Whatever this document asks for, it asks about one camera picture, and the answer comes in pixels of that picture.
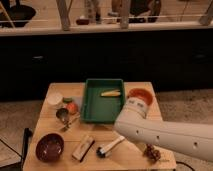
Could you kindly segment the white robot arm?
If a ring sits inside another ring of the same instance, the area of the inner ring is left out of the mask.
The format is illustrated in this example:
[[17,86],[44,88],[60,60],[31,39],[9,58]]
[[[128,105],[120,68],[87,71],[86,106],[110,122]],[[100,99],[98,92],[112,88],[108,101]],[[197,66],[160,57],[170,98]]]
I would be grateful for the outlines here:
[[126,100],[114,129],[131,142],[144,142],[213,162],[213,125],[147,119],[149,105],[136,97]]

